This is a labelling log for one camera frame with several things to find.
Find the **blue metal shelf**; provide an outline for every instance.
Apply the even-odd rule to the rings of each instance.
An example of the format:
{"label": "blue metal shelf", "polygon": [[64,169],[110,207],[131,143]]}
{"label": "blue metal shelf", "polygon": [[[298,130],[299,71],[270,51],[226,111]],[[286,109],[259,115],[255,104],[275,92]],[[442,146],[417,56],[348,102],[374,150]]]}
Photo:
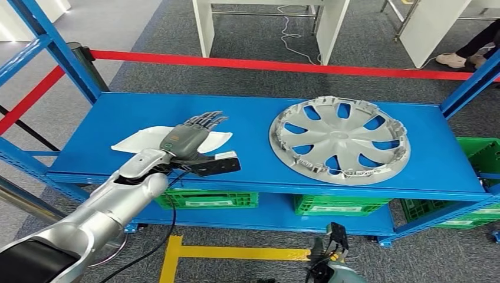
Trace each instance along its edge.
{"label": "blue metal shelf", "polygon": [[[82,121],[50,168],[58,182],[102,183],[132,154],[111,145],[151,126],[175,126],[206,111],[223,110],[229,120],[218,126],[233,137],[219,151],[235,150],[242,170],[198,178],[185,186],[197,189],[272,193],[336,194],[384,198],[482,200],[490,197],[458,145],[437,105],[376,103],[408,129],[412,155],[404,170],[373,185],[336,186],[297,174],[274,155],[268,140],[271,121],[299,99],[104,93]],[[443,172],[460,172],[448,175]]]}
{"label": "blue metal shelf", "polygon": [[[181,225],[323,232],[327,223],[336,221],[346,226],[348,233],[375,235],[380,245],[390,246],[391,241],[500,201],[500,185],[485,191],[446,122],[500,74],[500,51],[441,105],[376,103],[408,129],[412,146],[410,160],[392,179],[367,186],[337,186],[295,173],[271,150],[268,141],[271,121],[285,108],[302,100],[103,93],[35,0],[8,2],[36,39],[0,67],[0,85],[46,47],[93,107],[50,168],[32,154],[56,153],[24,151],[1,137],[0,159],[73,199],[88,198],[88,192],[73,183],[102,183],[131,157],[131,154],[112,151],[112,144],[146,127],[173,126],[205,111],[223,110],[230,120],[217,130],[232,131],[234,136],[220,151],[235,150],[242,170],[203,179],[190,176],[184,184],[198,189],[264,192],[261,206],[241,210],[182,210],[178,213]],[[288,193],[462,201],[393,228],[388,206],[363,217],[297,216]],[[170,212],[152,203],[134,223],[169,224],[170,216]]]}
{"label": "blue metal shelf", "polygon": [[[162,209],[156,203],[151,203],[134,219],[135,223],[166,224],[171,221],[172,211]],[[326,224],[331,221],[344,225],[350,235],[395,234],[388,205],[368,216],[300,216],[294,213],[292,195],[283,193],[261,193],[258,208],[178,209],[176,223],[186,226],[324,233]]]}

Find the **person's leg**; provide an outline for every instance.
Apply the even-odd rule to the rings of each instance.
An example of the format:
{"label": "person's leg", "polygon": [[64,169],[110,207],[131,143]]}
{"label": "person's leg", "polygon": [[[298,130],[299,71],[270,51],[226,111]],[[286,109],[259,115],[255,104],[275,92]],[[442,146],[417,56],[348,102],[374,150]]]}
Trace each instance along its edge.
{"label": "person's leg", "polygon": [[465,67],[465,61],[468,57],[471,58],[471,62],[475,64],[476,68],[479,68],[485,61],[485,57],[481,55],[475,55],[486,44],[492,42],[500,31],[500,20],[496,20],[491,23],[482,32],[476,35],[469,43],[459,49],[455,53],[444,53],[436,57],[436,61],[443,65],[447,65],[452,68],[463,68]]}
{"label": "person's leg", "polygon": [[480,54],[474,54],[473,56],[469,57],[469,60],[471,61],[472,64],[474,64],[474,67],[478,69],[479,67],[483,66],[484,63],[486,63],[486,60],[488,60],[493,54],[498,50],[498,48],[495,46],[491,48],[488,52],[486,52],[484,55]]}
{"label": "person's leg", "polygon": [[489,59],[491,56],[493,56],[493,54],[498,50],[498,47],[493,47],[491,48],[488,52],[486,52],[483,57],[485,57],[486,59]]}
{"label": "person's leg", "polygon": [[478,35],[476,35],[469,43],[460,48],[456,53],[456,55],[462,57],[462,58],[467,58],[470,57],[476,52],[479,51],[482,47],[484,47],[486,44],[490,43],[493,41],[493,39],[496,36],[496,33],[500,31],[500,20],[496,20],[489,27],[485,28],[482,32],[480,32]]}

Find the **black pants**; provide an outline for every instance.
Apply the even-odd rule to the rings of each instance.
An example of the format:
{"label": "black pants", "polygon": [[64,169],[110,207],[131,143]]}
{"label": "black pants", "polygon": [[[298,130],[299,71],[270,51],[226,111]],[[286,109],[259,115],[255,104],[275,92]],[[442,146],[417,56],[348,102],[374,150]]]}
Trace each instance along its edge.
{"label": "black pants", "polygon": [[[480,32],[478,35],[476,35],[475,38],[473,38],[466,46],[462,47],[459,51],[456,52],[456,55],[467,58],[470,57],[476,52],[479,51],[482,47],[484,47],[486,44],[489,44],[490,42],[493,42],[493,39],[495,38],[496,34],[500,31],[500,19],[497,19],[495,22],[493,22],[489,27],[485,28],[482,32]],[[483,56],[488,59],[491,57],[495,51],[498,50],[498,47],[495,46],[493,49],[488,51],[486,54]]]}

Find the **white table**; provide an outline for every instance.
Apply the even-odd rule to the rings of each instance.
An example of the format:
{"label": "white table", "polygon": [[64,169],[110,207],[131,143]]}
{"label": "white table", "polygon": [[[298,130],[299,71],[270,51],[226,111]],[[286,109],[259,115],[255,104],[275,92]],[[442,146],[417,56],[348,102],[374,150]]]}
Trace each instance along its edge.
{"label": "white table", "polygon": [[413,0],[406,16],[401,18],[392,0],[385,0],[382,10],[390,4],[399,14],[402,25],[396,34],[410,55],[415,67],[420,68],[458,19],[495,20],[495,17],[461,17],[466,8],[500,8],[500,0]]}
{"label": "white table", "polygon": [[316,40],[321,64],[327,65],[350,0],[193,0],[196,26],[203,57],[209,57],[214,28],[212,4],[312,5],[320,6]]}
{"label": "white table", "polygon": [[[37,0],[51,22],[71,8],[67,0]],[[7,1],[0,1],[0,41],[31,41],[35,38]]]}

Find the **white sneaker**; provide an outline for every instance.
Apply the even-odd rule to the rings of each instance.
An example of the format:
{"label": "white sneaker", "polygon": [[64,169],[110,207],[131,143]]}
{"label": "white sneaker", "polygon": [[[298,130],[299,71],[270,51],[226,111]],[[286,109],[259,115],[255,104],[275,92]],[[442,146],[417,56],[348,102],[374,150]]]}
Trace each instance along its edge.
{"label": "white sneaker", "polygon": [[479,67],[483,66],[483,64],[486,62],[486,58],[484,58],[483,55],[474,54],[469,58],[469,61],[474,64],[474,67],[476,67],[476,69],[479,69]]}
{"label": "white sneaker", "polygon": [[465,67],[465,61],[467,59],[456,55],[455,53],[444,53],[436,57],[436,62],[447,65],[451,68],[463,68]]}

